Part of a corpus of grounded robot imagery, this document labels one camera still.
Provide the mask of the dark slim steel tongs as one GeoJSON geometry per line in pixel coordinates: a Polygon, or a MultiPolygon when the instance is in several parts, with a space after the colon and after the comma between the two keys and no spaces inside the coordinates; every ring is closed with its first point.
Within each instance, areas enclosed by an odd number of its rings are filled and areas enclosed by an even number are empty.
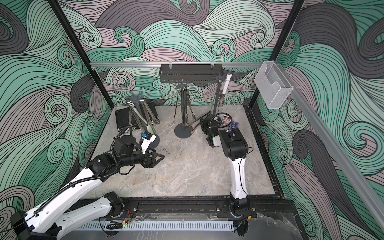
{"type": "Polygon", "coordinates": [[[192,114],[192,119],[193,119],[194,121],[196,121],[197,118],[196,118],[195,113],[194,113],[193,110],[192,110],[192,105],[191,105],[191,100],[190,100],[190,93],[189,93],[189,89],[188,89],[188,88],[186,88],[186,94],[187,94],[187,107],[189,108],[189,110],[190,110],[190,112],[191,112],[191,114],[192,114]]]}

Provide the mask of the long steel tweezers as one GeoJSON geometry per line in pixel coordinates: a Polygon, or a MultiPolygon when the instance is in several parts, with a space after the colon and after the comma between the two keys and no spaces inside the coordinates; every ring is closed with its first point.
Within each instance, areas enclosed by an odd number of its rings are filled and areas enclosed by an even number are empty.
{"type": "Polygon", "coordinates": [[[180,96],[180,90],[177,91],[177,98],[175,102],[175,110],[174,110],[174,117],[173,117],[173,123],[175,123],[177,109],[178,109],[178,102],[179,102],[179,96],[180,96]]]}
{"type": "Polygon", "coordinates": [[[210,108],[210,114],[214,114],[214,108],[216,107],[216,98],[217,98],[217,91],[215,91],[215,95],[212,100],[211,108],[210,108]]]}

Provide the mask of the black locking tongs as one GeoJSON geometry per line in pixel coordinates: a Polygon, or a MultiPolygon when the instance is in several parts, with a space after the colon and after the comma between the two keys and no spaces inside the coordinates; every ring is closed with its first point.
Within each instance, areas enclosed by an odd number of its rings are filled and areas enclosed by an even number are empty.
{"type": "Polygon", "coordinates": [[[187,113],[188,107],[187,107],[186,88],[187,87],[183,87],[181,89],[181,114],[182,114],[182,124],[184,126],[189,126],[189,123],[188,123],[189,118],[188,118],[188,113],[187,113]]]}

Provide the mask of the slim silver tweezer tongs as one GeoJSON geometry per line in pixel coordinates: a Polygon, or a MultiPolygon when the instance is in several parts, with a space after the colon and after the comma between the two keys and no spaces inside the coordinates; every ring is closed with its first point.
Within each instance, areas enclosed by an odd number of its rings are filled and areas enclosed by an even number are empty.
{"type": "Polygon", "coordinates": [[[226,95],[231,78],[232,78],[232,74],[227,74],[226,79],[221,84],[219,100],[218,100],[219,107],[222,107],[224,105],[224,97],[226,95]]]}

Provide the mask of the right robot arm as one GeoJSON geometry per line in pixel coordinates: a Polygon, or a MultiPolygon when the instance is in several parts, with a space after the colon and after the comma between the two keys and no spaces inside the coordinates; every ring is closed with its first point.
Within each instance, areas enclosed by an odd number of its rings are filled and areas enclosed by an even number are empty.
{"type": "Polygon", "coordinates": [[[230,164],[230,206],[234,215],[241,215],[250,206],[245,180],[247,155],[253,148],[237,127],[230,128],[233,119],[227,113],[208,114],[200,125],[210,147],[221,147],[230,164]]]}

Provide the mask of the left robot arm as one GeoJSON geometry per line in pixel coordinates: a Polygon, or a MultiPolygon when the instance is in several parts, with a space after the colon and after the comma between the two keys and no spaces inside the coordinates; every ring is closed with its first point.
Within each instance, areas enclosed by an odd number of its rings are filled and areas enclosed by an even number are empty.
{"type": "Polygon", "coordinates": [[[91,160],[67,185],[27,212],[19,211],[10,218],[12,229],[19,240],[59,240],[72,230],[102,217],[118,218],[124,209],[123,200],[115,193],[104,194],[100,199],[70,211],[78,200],[109,177],[119,173],[121,167],[142,165],[154,168],[165,158],[150,150],[134,151],[116,157],[104,153],[91,160]]]}

